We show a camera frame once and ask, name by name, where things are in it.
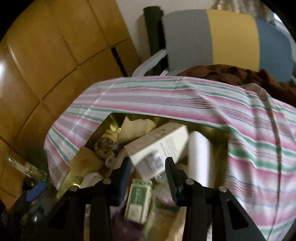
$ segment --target small bottle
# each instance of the small bottle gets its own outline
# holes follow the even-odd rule
[[[21,173],[25,174],[30,178],[33,178],[36,181],[36,183],[44,181],[47,178],[47,174],[44,171],[39,170],[38,168],[34,167],[28,162],[22,165],[10,155],[7,156],[6,161],[15,169],[19,170]]]

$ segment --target white wall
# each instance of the white wall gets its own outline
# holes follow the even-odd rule
[[[186,9],[208,9],[215,0],[116,0],[142,61],[150,57],[143,8],[161,6],[164,14]]]

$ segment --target yellow panel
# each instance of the yellow panel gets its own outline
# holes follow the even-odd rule
[[[9,146],[0,139],[0,176],[3,172],[3,168],[6,165],[6,156],[9,153]]]
[[[40,100],[77,66],[44,0],[34,1],[16,19],[7,32],[7,43],[17,68]]]
[[[116,0],[89,0],[109,46],[129,38]]]
[[[0,188],[15,197],[19,197],[22,194],[24,178],[24,174],[7,164],[0,177]]]
[[[91,84],[102,80],[122,77],[120,68],[110,49],[86,61],[81,65],[81,69]]]
[[[207,10],[213,45],[213,64],[259,70],[259,37],[255,19],[246,14]]]
[[[133,72],[140,65],[139,56],[131,39],[125,40],[116,45],[117,53],[121,59],[124,69],[128,76],[132,76]]]
[[[10,209],[11,206],[17,200],[16,197],[13,197],[12,195],[7,194],[7,193],[5,193],[5,192],[3,192],[1,190],[0,190],[0,199],[4,203],[4,205],[6,206],[7,209]]]
[[[22,158],[26,158],[32,150],[43,149],[45,137],[54,121],[44,104],[40,103],[13,142],[13,148]]]
[[[44,104],[57,119],[89,85],[80,68],[77,68],[47,94]]]
[[[48,5],[79,64],[108,48],[86,0],[48,0]]]
[[[5,38],[0,43],[0,136],[9,144],[38,104],[11,60]]]

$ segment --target white tube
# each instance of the white tube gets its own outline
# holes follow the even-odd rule
[[[188,177],[204,187],[211,187],[211,143],[202,134],[193,131],[188,145]]]

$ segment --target brown cloth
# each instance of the brown cloth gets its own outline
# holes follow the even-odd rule
[[[296,107],[295,84],[293,82],[278,83],[264,69],[255,72],[223,64],[198,65],[181,72],[177,76],[202,78],[235,86],[255,83],[265,89],[273,98]]]

